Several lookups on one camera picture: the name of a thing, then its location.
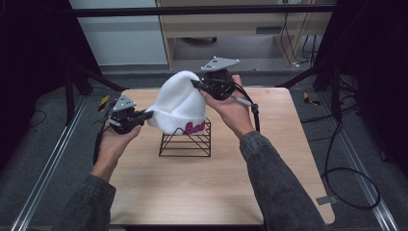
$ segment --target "tape piece on table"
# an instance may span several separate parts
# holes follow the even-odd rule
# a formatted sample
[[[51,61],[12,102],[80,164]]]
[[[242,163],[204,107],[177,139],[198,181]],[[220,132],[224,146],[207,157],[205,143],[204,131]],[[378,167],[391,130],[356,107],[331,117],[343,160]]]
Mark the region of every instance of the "tape piece on table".
[[[336,196],[322,196],[316,198],[316,201],[318,202],[318,205],[324,205],[324,204],[335,204],[339,202],[339,199]]]
[[[98,112],[103,112],[104,111],[108,100],[109,100],[109,95],[103,96],[103,98],[101,100],[101,103],[99,104],[99,107],[98,107]]]
[[[318,96],[316,95],[316,97],[313,97],[313,99],[311,99],[312,97],[309,96],[309,93],[307,92],[303,92],[303,102],[305,103],[309,103],[309,104],[313,104],[313,105],[320,105],[320,101],[318,101]]]

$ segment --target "hat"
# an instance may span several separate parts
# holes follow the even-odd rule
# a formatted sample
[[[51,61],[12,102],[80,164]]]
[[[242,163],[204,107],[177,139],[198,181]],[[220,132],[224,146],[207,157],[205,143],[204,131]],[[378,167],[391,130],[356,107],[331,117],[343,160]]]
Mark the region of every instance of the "hat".
[[[147,112],[154,112],[147,120],[150,126],[157,127],[169,135],[203,133],[206,103],[199,90],[192,86],[191,80],[199,78],[194,73],[184,70],[171,76],[162,85],[155,103],[146,109]]]

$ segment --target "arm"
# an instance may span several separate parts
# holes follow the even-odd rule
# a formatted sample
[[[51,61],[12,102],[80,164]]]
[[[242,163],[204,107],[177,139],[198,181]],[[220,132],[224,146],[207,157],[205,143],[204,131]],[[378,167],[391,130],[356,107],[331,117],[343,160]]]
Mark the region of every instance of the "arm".
[[[127,144],[139,134],[140,128],[137,126],[125,135],[112,128],[104,132],[98,161],[69,199],[53,230],[108,230],[116,192],[109,181]]]
[[[241,78],[233,76],[241,85]],[[255,197],[270,230],[327,230],[310,196],[270,141],[256,132],[249,110],[230,97],[217,101],[203,92],[207,104],[215,109],[240,140]],[[233,95],[243,97],[235,91]]]

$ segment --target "hand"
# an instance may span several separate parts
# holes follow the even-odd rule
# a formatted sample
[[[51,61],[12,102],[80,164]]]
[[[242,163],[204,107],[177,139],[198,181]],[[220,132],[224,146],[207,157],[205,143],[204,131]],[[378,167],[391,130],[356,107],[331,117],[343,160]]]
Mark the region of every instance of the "hand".
[[[109,182],[123,151],[129,142],[139,134],[140,129],[141,126],[136,126],[130,133],[123,135],[118,134],[111,127],[106,129],[99,146],[98,160],[91,174]]]
[[[242,86],[240,75],[233,75],[234,82]],[[234,132],[240,140],[245,134],[255,131],[249,116],[249,109],[244,104],[238,102],[235,98],[229,97],[225,100],[215,100],[210,94],[202,91],[208,106],[216,110],[224,123]],[[236,97],[244,98],[237,90],[233,93]]]

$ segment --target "person's left hand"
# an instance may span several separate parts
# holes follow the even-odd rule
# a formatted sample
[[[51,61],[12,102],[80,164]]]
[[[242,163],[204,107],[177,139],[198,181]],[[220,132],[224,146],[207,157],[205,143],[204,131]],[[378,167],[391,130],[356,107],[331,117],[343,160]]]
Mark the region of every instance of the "person's left hand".
[[[91,174],[109,182],[123,151],[140,130],[141,126],[136,126],[130,133],[120,135],[111,127],[106,129],[99,146],[98,160]]]

